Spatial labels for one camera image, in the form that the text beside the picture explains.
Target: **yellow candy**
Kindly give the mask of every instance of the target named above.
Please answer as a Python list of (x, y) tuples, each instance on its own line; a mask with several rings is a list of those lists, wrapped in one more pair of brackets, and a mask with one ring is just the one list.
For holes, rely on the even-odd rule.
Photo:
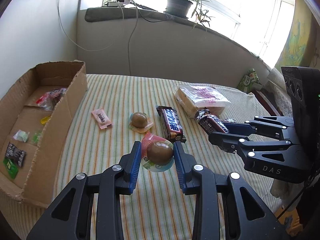
[(51, 118), (51, 115), (46, 116), (40, 120), (41, 124), (45, 125)]

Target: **mattress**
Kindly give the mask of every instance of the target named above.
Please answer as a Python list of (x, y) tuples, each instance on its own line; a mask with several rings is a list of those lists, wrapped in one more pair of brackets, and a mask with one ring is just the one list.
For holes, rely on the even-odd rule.
[[(88, 74), (88, 91), (85, 94), (70, 126), (54, 186), (54, 196), (79, 172), (93, 175), (119, 162), (122, 155), (131, 151), (133, 143), (143, 134), (128, 128), (128, 119), (133, 112), (145, 112), (154, 120), (151, 132), (162, 136), (157, 105), (177, 109), (187, 142), (184, 150), (196, 161), (212, 171), (227, 175), (238, 172), (274, 212), (280, 200), (269, 190), (272, 179), (247, 172), (242, 160), (227, 154), (208, 142), (206, 133), (188, 118), (175, 100), (174, 90), (178, 84), (189, 84), (157, 78), (129, 77), (118, 75)], [(232, 105), (221, 114), (221, 119), (234, 118), (237, 122), (253, 120), (255, 115), (269, 116), (253, 94), (237, 89), (215, 86)], [(91, 111), (104, 108), (113, 122), (111, 128), (100, 130)], [(252, 140), (266, 140), (251, 135)], [(175, 167), (156, 173), (140, 167), (137, 187), (131, 196), (121, 196), (121, 214), (124, 239), (174, 239), (189, 240), (192, 235), (195, 196), (182, 194)], [(95, 239), (97, 197), (92, 212), (91, 239)], [(44, 212), (27, 204), (13, 201), (0, 193), (0, 210), (21, 239), (25, 239)], [(222, 201), (219, 200), (220, 235), (224, 237)]]

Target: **white cord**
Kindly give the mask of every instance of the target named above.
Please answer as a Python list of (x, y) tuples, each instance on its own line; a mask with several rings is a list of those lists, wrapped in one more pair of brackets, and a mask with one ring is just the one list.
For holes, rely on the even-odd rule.
[(109, 48), (109, 47), (112, 46), (116, 41), (119, 40), (119, 38), (122, 36), (123, 30), (124, 30), (124, 13), (123, 13), (123, 9), (122, 9), (121, 5), (120, 5), (117, 1), (115, 1), (115, 2), (116, 2), (116, 3), (119, 5), (119, 7), (121, 8), (123, 25), (122, 25), (122, 29), (121, 29), (120, 35), (119, 35), (118, 38), (115, 39), (115, 41), (114, 41), (113, 43), (111, 43), (109, 46), (107, 46), (107, 47), (105, 47), (105, 48), (103, 48), (103, 49), (88, 50), (88, 49), (85, 49), (85, 48), (81, 47), (80, 45), (76, 44), (76, 43), (67, 35), (67, 33), (65, 32), (65, 30), (64, 30), (64, 28), (63, 28), (63, 26), (62, 26), (61, 17), (60, 17), (60, 9), (59, 9), (60, 0), (57, 0), (59, 22), (60, 22), (60, 26), (61, 26), (64, 34), (65, 34), (65, 35), (68, 37), (68, 39), (71, 40), (76, 46), (78, 46), (79, 48), (81, 48), (81, 49), (83, 49), (83, 50), (85, 50), (85, 51), (90, 51), (90, 52), (91, 52), (91, 51), (101, 51), (101, 50), (104, 50), (104, 49)]
[(131, 35), (130, 35), (130, 38), (129, 38), (129, 41), (128, 41), (128, 64), (129, 64), (129, 74), (130, 74), (130, 76), (132, 76), (132, 75), (131, 75), (130, 49), (129, 49), (129, 45), (130, 45), (131, 37), (132, 37), (132, 35), (133, 35), (133, 33), (134, 33), (135, 29), (137, 28), (137, 25), (138, 25), (138, 8), (137, 8), (137, 5), (136, 5), (136, 12), (137, 12), (136, 25), (134, 26), (133, 31), (132, 31), (132, 33), (131, 33)]

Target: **snickers bar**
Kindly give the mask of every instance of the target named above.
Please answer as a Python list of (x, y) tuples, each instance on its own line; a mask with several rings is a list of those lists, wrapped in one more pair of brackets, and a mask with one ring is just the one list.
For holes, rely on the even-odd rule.
[(218, 117), (210, 114), (208, 109), (199, 110), (196, 114), (196, 120), (207, 134), (212, 132), (229, 133), (228, 128), (225, 127)]
[(160, 121), (164, 130), (164, 138), (171, 143), (174, 143), (175, 141), (181, 141), (185, 143), (187, 140), (183, 135), (177, 110), (170, 106), (157, 106), (156, 109), (160, 116)]

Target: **egg-shaped chocolate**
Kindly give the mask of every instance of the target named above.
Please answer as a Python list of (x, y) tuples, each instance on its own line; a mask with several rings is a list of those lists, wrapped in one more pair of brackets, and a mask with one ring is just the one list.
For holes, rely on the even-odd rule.
[(136, 128), (145, 128), (148, 125), (148, 118), (144, 113), (135, 112), (132, 115), (131, 123)]
[(152, 141), (147, 147), (147, 157), (154, 164), (164, 166), (173, 157), (173, 150), (165, 142)]

